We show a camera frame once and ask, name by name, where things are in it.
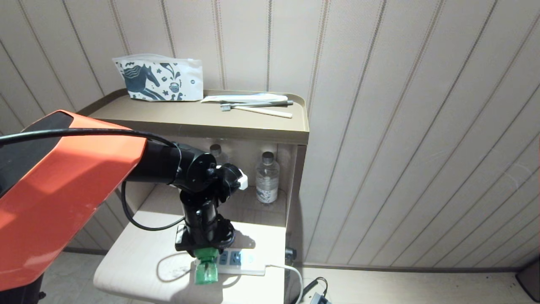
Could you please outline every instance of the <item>striped wallpaper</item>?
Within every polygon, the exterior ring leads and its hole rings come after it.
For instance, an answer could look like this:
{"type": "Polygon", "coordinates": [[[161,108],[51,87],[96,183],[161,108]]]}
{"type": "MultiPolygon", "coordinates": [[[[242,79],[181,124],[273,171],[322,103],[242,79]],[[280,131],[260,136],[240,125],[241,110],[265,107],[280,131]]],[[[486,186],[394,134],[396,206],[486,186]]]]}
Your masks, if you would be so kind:
{"type": "MultiPolygon", "coordinates": [[[[292,92],[310,142],[305,263],[520,267],[538,257],[537,0],[7,0],[0,132],[122,88],[111,58],[198,58],[207,89],[292,92]]],[[[72,241],[109,249],[111,196],[72,241]]]]}

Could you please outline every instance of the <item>plastic bottle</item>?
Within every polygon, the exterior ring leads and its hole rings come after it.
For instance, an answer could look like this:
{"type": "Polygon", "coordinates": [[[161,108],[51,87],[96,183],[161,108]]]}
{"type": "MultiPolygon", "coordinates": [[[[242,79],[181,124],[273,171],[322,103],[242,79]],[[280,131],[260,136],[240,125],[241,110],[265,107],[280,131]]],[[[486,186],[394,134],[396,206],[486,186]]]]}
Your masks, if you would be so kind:
{"type": "Polygon", "coordinates": [[[213,144],[210,146],[210,154],[215,157],[215,161],[218,166],[229,162],[229,157],[225,152],[221,151],[221,146],[218,144],[213,144]]]}
{"type": "Polygon", "coordinates": [[[257,199],[265,204],[278,198],[279,164],[272,152],[264,152],[262,161],[256,167],[257,199]]]}

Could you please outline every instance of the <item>bottle label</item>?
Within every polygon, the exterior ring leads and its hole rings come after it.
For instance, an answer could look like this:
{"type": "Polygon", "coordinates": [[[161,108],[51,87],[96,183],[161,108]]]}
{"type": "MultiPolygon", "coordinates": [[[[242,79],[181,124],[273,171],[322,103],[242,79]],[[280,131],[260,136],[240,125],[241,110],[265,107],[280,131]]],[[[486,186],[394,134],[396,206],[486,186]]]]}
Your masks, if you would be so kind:
{"type": "Polygon", "coordinates": [[[271,203],[278,198],[278,189],[261,190],[257,188],[257,199],[263,203],[271,203]]]}

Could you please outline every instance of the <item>white power strip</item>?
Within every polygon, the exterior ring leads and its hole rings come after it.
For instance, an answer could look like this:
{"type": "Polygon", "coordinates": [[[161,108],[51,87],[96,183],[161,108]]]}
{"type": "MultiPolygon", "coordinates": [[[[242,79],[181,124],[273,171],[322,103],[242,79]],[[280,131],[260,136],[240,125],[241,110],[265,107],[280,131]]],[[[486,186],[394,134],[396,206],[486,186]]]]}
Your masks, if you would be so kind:
{"type": "Polygon", "coordinates": [[[258,259],[255,249],[227,248],[216,260],[218,273],[264,275],[266,265],[258,259]]]}

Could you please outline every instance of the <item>tiled floor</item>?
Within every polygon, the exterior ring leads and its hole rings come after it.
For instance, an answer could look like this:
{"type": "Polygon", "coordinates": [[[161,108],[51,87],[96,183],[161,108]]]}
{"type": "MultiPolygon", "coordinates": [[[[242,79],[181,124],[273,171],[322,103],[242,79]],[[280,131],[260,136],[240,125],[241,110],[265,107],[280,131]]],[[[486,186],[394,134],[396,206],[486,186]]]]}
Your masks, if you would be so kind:
{"type": "MultiPolygon", "coordinates": [[[[102,256],[62,253],[47,270],[39,304],[147,304],[94,288],[92,278],[102,256]]],[[[514,274],[424,274],[304,268],[304,283],[323,276],[333,304],[529,304],[534,303],[514,274]]],[[[291,282],[296,282],[293,274],[291,282]]],[[[316,286],[302,303],[309,303],[316,286]]]]}

